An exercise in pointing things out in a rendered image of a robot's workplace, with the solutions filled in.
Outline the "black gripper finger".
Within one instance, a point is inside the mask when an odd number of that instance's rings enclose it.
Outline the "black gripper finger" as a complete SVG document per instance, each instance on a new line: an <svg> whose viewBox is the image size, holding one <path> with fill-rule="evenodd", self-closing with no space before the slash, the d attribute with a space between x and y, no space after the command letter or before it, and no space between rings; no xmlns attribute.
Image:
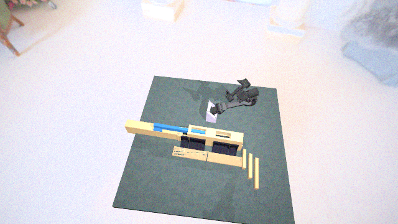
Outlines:
<svg viewBox="0 0 398 224"><path fill-rule="evenodd" d="M233 98L228 90L226 90L226 96L229 100Z"/></svg>
<svg viewBox="0 0 398 224"><path fill-rule="evenodd" d="M247 82L245 81L245 79L243 80L237 80L238 83L242 84L243 87L248 86Z"/></svg>

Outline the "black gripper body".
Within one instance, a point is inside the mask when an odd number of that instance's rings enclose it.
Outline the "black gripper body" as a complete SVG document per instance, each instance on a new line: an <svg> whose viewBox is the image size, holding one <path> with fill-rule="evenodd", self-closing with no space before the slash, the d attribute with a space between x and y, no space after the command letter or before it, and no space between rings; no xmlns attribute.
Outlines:
<svg viewBox="0 0 398 224"><path fill-rule="evenodd" d="M248 88L248 87L250 87L251 86L251 84L250 84L250 82L245 78L245 81L247 82L247 84L248 84L248 86L246 86L246 88ZM241 93L243 93L243 92L245 92L245 91L243 91L243 89L244 89L245 87L243 87L243 86L239 86L239 87L237 87L237 89L235 89L232 93L230 93L231 94L231 96L233 97L234 95L240 95ZM246 94L246 92L245 92L245 94ZM231 101L233 101L234 100L234 98L232 98L232 99L228 99L228 97L225 95L225 97L226 97L226 99L229 101L229 102L231 102Z"/></svg>

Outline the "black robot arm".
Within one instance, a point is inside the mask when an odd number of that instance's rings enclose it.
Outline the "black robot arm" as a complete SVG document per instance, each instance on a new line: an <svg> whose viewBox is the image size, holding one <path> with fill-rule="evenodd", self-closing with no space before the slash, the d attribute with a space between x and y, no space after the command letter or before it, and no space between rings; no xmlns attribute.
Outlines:
<svg viewBox="0 0 398 224"><path fill-rule="evenodd" d="M233 103L217 103L216 106L210 108L210 113L214 116L215 114L221 114L224 111L226 111L228 108L234 108L237 106L253 106L257 102L257 96L259 95L259 91L257 88L253 88L251 90L247 90L246 94L245 92L241 93L238 96L238 99L236 102Z"/></svg>

